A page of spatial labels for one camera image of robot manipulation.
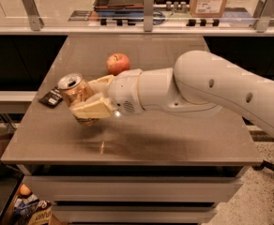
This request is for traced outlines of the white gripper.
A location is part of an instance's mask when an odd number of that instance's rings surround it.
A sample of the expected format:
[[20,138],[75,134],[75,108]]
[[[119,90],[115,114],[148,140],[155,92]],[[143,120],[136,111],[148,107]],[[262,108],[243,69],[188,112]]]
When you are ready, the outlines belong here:
[[116,76],[107,75],[90,81],[88,84],[95,95],[72,105],[72,114],[82,119],[101,119],[110,117],[115,107],[123,115],[143,113],[138,97],[141,74],[140,69],[126,70]]

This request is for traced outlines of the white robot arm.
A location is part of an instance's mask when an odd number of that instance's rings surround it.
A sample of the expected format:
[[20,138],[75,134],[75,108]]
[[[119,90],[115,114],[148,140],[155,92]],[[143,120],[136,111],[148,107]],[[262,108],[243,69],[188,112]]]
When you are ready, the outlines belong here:
[[127,70],[89,85],[95,95],[70,107],[78,118],[150,110],[200,117],[227,108],[274,138],[274,81],[210,52],[185,52],[171,68]]

